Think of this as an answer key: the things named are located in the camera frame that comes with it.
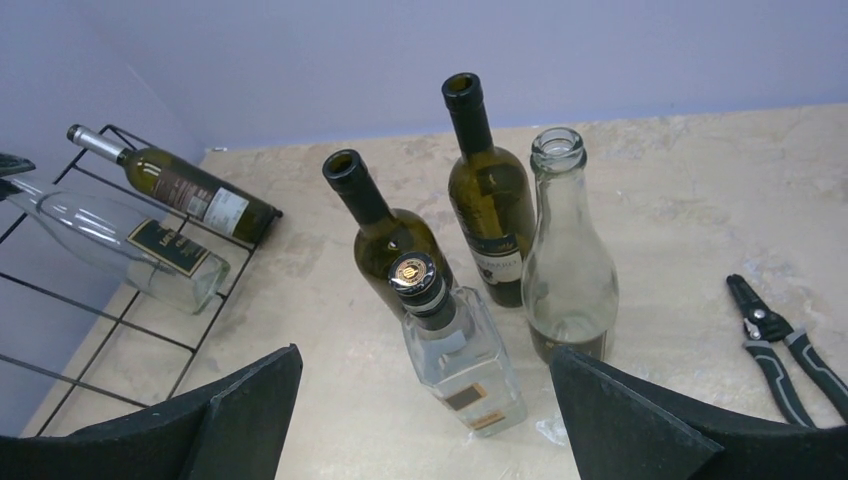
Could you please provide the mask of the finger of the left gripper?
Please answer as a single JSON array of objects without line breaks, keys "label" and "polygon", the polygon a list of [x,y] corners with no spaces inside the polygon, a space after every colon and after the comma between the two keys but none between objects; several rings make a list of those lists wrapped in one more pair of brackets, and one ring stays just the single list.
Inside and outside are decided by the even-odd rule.
[{"label": "finger of the left gripper", "polygon": [[30,172],[36,169],[36,165],[29,159],[8,154],[1,154],[1,198],[7,199],[12,195],[22,192],[22,189],[13,184],[9,177],[12,175]]}]

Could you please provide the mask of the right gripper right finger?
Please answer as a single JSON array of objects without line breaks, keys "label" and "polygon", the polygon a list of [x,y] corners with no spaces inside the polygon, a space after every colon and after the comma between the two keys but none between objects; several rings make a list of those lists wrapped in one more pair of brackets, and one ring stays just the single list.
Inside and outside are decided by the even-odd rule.
[{"label": "right gripper right finger", "polygon": [[847,429],[713,406],[567,346],[549,364],[583,479],[844,479]]}]

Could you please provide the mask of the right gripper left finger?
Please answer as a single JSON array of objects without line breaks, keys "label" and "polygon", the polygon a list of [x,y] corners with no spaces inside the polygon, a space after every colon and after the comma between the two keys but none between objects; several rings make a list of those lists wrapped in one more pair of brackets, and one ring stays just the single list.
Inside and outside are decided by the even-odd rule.
[{"label": "right gripper left finger", "polygon": [[290,344],[219,380],[64,437],[1,439],[4,479],[273,479],[303,360]]}]

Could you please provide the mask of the clear wine bottle dark label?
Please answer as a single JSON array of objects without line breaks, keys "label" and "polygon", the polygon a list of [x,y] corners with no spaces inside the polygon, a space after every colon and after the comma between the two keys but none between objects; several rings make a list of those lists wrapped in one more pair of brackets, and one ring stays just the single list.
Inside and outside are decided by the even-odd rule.
[{"label": "clear wine bottle dark label", "polygon": [[114,199],[26,174],[3,178],[1,198],[79,259],[189,314],[205,309],[230,272],[221,256]]}]

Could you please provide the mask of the square clear liquor bottle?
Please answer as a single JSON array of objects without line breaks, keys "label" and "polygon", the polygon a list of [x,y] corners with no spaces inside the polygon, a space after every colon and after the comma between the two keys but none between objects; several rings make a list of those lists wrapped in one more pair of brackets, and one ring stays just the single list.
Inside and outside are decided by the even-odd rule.
[{"label": "square clear liquor bottle", "polygon": [[477,437],[527,418],[516,373],[477,290],[450,287],[430,255],[409,252],[389,268],[405,309],[406,349],[419,382]]}]

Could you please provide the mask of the dark green labelled wine bottle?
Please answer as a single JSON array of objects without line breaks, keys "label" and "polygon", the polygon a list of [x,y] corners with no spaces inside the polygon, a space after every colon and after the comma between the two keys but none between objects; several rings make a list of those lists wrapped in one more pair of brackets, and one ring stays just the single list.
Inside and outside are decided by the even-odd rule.
[{"label": "dark green labelled wine bottle", "polygon": [[157,147],[132,150],[74,124],[69,141],[123,168],[138,192],[231,238],[259,243],[283,212],[243,189]]}]

